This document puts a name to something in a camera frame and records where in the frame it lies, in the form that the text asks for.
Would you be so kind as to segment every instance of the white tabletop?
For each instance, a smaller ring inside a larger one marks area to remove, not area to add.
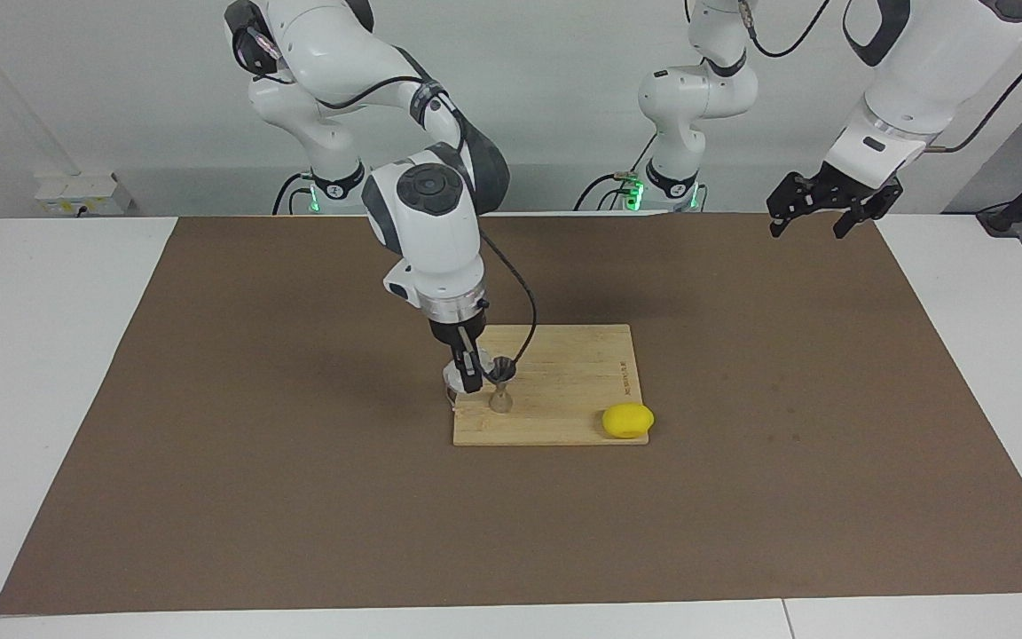
[[[0,221],[0,588],[174,219]],[[1022,473],[1022,246],[974,219],[879,227]],[[0,636],[1022,636],[1022,595],[0,619]]]

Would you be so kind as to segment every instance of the table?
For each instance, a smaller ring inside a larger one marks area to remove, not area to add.
[[[174,222],[0,221],[0,587]],[[994,338],[1022,331],[1022,246],[988,238],[972,219],[891,216],[879,226],[1022,473],[1022,335],[1018,343]],[[875,629],[885,636],[1022,634],[1022,595],[0,619],[3,636],[247,636],[256,628],[465,636],[491,628],[489,636],[630,636],[641,629],[646,636],[794,632],[804,639],[847,636],[855,627],[869,627],[866,636],[881,636]]]

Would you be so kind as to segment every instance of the yellow lemon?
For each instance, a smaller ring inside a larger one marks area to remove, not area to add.
[[[641,404],[619,404],[602,415],[602,426],[617,440],[637,440],[653,427],[653,412]]]

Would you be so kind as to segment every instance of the wooden cutting board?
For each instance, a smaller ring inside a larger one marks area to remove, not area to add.
[[[519,352],[528,326],[489,326],[479,344],[492,356]],[[540,326],[508,384],[514,407],[490,407],[495,389],[455,402],[455,446],[644,446],[602,427],[605,409],[642,403],[629,325]]]

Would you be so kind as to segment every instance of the green light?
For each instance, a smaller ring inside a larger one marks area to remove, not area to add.
[[[642,198],[645,198],[645,185],[640,181],[634,181],[634,185],[629,189],[629,196],[625,198],[625,208],[630,211],[642,210]]]

